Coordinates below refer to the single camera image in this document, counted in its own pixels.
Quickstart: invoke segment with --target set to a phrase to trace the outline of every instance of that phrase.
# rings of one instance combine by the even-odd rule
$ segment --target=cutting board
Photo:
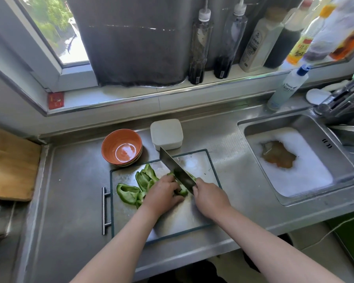
[[[207,150],[185,153],[173,156],[173,158],[193,176],[221,187]],[[160,160],[148,163],[150,163],[158,178],[170,172]],[[124,183],[138,186],[135,174],[137,171],[141,171],[146,164],[115,169],[110,172],[112,236],[116,235],[137,211],[135,206],[126,204],[120,200],[116,190],[117,184]],[[189,193],[182,203],[159,218],[148,236],[147,243],[184,234],[210,224],[212,224],[212,221],[200,213],[194,203],[194,196]]]
[[[0,129],[0,199],[32,199],[40,153],[40,145]]]

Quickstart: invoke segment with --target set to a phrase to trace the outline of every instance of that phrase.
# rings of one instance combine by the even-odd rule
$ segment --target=red sticker
[[[49,109],[64,107],[64,92],[56,92],[48,94]]]

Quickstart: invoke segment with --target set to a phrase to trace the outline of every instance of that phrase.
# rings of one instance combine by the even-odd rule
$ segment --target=faucet
[[[354,108],[354,80],[316,106],[313,111],[324,117],[339,117]]]

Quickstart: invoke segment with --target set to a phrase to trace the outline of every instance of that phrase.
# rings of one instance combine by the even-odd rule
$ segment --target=white bottle
[[[281,22],[286,14],[285,9],[278,7],[269,7],[266,10],[265,17],[258,21],[241,57],[239,65],[243,71],[256,71],[264,66],[283,29]]]
[[[272,97],[268,101],[268,108],[278,110],[308,79],[307,72],[311,68],[303,64],[300,68],[291,71],[283,81],[283,84],[278,87]]]

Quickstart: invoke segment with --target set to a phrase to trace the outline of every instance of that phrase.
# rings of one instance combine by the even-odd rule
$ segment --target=window sill
[[[326,60],[315,68],[338,64]],[[47,116],[60,115],[70,112],[82,111],[93,108],[100,108],[115,104],[129,103],[165,95],[180,94],[195,90],[213,88],[221,85],[230,85],[242,81],[255,80],[270,76],[278,76],[289,73],[292,69],[300,66],[291,65],[284,62],[278,69],[268,69],[263,67],[254,72],[244,72],[238,64],[231,68],[230,75],[226,79],[219,80],[214,76],[213,71],[207,71],[203,83],[199,85],[191,84],[187,79],[179,85],[170,87],[122,87],[119,85],[108,85],[104,87],[91,87],[86,89],[72,90],[65,93],[65,105],[62,108],[49,110]]]

